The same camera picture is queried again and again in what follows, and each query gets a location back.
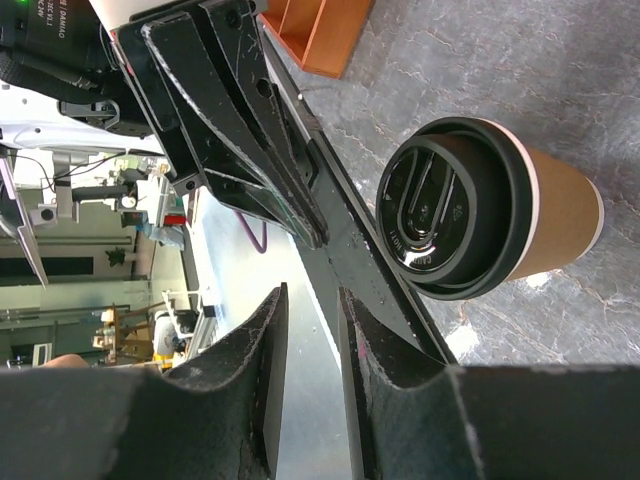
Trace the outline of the black coffee cup lid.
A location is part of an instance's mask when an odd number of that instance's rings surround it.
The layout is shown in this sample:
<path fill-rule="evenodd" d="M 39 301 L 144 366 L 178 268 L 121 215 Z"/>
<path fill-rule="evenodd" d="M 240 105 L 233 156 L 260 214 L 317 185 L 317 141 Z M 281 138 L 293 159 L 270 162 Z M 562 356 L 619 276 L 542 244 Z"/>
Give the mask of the black coffee cup lid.
<path fill-rule="evenodd" d="M 532 245 L 539 213 L 524 143 L 487 119 L 444 117 L 394 152 L 375 219 L 387 259 L 410 287 L 458 301 L 506 282 Z"/>

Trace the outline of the orange wooden compartment tray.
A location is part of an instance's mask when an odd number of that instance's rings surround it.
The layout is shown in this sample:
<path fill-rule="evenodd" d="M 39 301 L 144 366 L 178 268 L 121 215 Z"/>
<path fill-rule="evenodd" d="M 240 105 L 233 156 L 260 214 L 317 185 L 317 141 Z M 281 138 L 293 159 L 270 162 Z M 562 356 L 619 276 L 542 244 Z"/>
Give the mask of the orange wooden compartment tray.
<path fill-rule="evenodd" d="M 371 5 L 371 0 L 272 0 L 261 17 L 301 70 L 338 79 Z"/>

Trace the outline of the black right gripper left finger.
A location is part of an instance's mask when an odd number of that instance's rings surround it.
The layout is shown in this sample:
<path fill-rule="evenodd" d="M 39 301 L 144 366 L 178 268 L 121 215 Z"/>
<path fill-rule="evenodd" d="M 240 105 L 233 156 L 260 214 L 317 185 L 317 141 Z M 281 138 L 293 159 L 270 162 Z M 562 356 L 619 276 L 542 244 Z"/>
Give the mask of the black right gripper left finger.
<path fill-rule="evenodd" d="M 272 479 L 289 299 L 159 374 L 144 367 L 5 369 L 5 479 Z"/>

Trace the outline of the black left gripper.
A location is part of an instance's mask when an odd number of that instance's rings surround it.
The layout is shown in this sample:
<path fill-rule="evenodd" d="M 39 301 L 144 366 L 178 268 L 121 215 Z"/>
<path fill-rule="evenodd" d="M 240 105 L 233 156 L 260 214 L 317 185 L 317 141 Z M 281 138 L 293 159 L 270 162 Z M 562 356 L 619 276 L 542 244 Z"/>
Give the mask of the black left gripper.
<path fill-rule="evenodd" d="M 115 50 L 177 194 L 204 187 L 317 248 L 329 230 L 293 156 L 258 11 L 253 1 L 167 2 L 115 29 Z"/>

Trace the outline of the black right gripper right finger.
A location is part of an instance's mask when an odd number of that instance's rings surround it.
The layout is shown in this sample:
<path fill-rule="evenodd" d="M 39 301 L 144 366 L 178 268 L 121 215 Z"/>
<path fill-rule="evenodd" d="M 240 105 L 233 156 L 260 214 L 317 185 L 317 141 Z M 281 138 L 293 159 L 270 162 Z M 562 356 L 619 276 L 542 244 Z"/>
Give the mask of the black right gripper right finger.
<path fill-rule="evenodd" d="M 639 370 L 445 366 L 341 289 L 356 479 L 635 479 Z"/>

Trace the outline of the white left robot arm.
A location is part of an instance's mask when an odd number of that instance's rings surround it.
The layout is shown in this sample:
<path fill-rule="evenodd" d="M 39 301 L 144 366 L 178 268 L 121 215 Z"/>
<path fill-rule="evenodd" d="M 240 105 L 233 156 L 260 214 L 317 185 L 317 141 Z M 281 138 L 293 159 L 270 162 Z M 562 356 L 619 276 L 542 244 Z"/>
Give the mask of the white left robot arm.
<path fill-rule="evenodd" d="M 329 228 L 312 197 L 261 41 L 260 1 L 164 1 L 117 10 L 88 1 L 5 1 L 1 77 L 56 99 L 64 115 L 154 136 L 178 193 L 223 205 L 319 248 Z"/>

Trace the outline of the brown paper coffee cup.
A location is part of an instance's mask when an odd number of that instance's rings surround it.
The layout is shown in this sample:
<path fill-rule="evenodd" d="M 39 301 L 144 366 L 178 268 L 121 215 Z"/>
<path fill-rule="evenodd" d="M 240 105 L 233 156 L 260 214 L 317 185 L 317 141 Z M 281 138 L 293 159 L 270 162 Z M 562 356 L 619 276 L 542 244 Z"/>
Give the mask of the brown paper coffee cup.
<path fill-rule="evenodd" d="M 516 147 L 528 175 L 532 215 L 526 243 L 508 281 L 560 269 L 584 256 L 604 226 L 604 203 L 595 184 L 575 167 L 497 128 Z"/>

